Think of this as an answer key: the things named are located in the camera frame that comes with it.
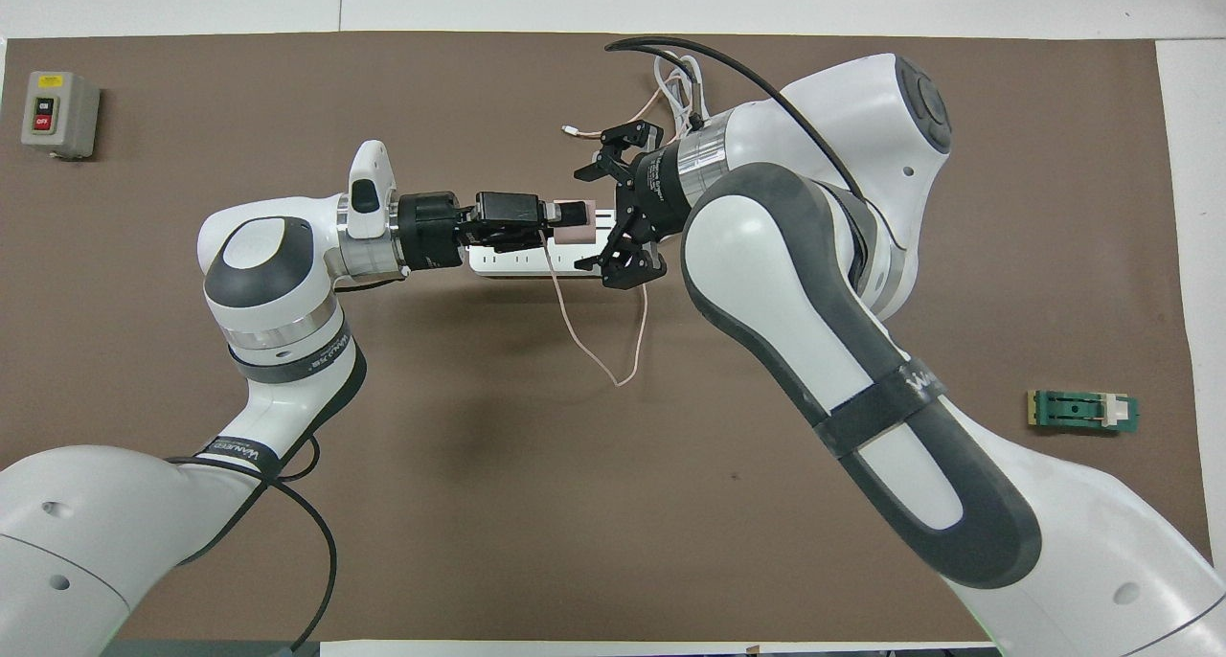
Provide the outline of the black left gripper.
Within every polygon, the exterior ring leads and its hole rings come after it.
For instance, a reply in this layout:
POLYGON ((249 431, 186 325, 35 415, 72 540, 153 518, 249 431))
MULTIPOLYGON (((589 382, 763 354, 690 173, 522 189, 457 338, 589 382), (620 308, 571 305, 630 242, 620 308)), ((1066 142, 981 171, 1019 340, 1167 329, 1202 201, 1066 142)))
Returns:
POLYGON ((457 206, 454 192, 412 192, 397 203, 397 237, 411 270, 459 267, 461 248, 539 248, 546 229, 544 203, 528 192, 477 192, 468 207, 457 206))

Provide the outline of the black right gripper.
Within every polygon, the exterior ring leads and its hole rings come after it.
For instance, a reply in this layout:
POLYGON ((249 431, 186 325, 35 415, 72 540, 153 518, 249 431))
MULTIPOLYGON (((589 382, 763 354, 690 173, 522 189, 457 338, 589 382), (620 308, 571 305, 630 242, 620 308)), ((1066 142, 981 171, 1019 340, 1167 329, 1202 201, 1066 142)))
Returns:
MULTIPOLYGON (((577 260, 577 268, 600 268, 604 287, 631 289, 667 275, 667 264, 658 253, 662 238, 679 234, 687 226, 691 201, 682 188, 678 173, 678 143, 661 150, 662 127, 649 121, 631 121, 606 129, 595 161, 575 170, 579 181, 612 177, 625 185, 634 219, 618 222, 597 256, 577 260), (636 154, 631 165, 623 152, 639 147, 651 152, 636 154)), ((586 228, 586 200, 547 200, 542 203, 542 222, 548 228, 586 228)))

